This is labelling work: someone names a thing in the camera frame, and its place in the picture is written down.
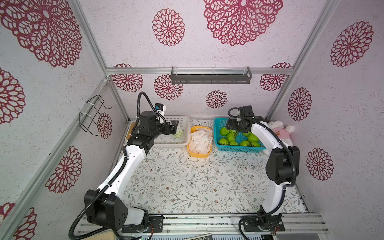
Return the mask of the white foam net sleeve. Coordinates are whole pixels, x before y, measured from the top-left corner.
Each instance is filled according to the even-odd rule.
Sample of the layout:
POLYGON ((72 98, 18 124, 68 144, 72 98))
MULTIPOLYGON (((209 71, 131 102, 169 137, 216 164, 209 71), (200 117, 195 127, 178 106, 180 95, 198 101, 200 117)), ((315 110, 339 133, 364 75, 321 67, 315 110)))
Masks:
POLYGON ((183 140, 184 139, 184 130, 178 126, 176 133, 173 135, 174 139, 176 140, 183 140))

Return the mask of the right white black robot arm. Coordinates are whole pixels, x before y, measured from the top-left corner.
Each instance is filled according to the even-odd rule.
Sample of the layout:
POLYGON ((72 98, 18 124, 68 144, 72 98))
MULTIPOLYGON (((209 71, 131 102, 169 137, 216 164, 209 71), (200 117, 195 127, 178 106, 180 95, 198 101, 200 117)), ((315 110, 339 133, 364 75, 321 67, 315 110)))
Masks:
POLYGON ((246 228, 274 233, 283 231, 281 207, 287 188, 292 188, 296 184, 300 150, 281 140, 263 117, 254 115, 251 106, 231 108, 228 110, 228 115, 230 118, 226 128, 256 135, 270 154, 265 167, 270 180, 267 197, 256 214, 243 216, 239 220, 239 231, 245 239, 247 239, 244 233, 246 228))

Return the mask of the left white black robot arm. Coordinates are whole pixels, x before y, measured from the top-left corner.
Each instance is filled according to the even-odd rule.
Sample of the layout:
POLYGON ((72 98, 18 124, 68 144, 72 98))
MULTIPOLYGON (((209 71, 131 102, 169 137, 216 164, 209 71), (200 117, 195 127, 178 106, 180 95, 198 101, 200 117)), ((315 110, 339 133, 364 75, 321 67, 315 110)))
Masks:
POLYGON ((118 233, 121 229, 133 227, 143 232, 151 226, 148 211, 127 207, 122 201, 122 196, 137 167, 155 144, 155 139, 160 135, 176 134, 179 122, 166 121, 165 107, 162 104, 150 104, 150 111, 141 112, 142 97, 149 99, 145 92, 138 95, 137 120, 127 144, 123 147, 123 156, 103 183, 96 190, 88 190, 85 194, 85 208, 72 223, 68 233, 69 239, 83 240, 108 230, 121 239, 118 233), (83 217, 100 228, 87 234, 76 235, 75 228, 83 217))

